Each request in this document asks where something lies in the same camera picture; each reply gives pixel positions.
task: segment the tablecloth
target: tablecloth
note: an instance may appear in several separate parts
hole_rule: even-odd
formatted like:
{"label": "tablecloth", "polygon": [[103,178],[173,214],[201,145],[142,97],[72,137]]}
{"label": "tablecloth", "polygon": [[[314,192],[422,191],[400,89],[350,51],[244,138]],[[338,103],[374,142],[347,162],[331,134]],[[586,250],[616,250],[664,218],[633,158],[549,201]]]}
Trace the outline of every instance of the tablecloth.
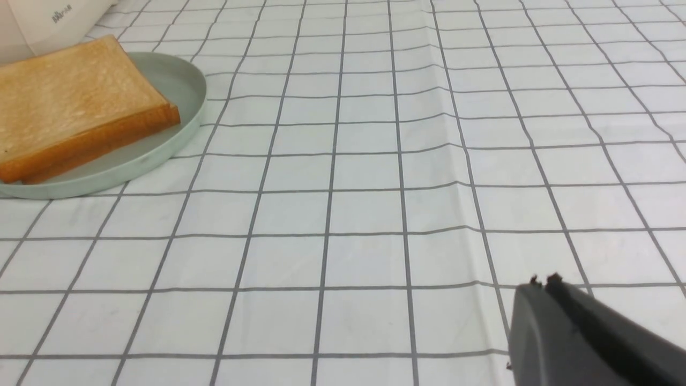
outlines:
{"label": "tablecloth", "polygon": [[686,347],[685,0],[122,0],[194,140],[0,199],[0,384],[513,385],[560,273]]}

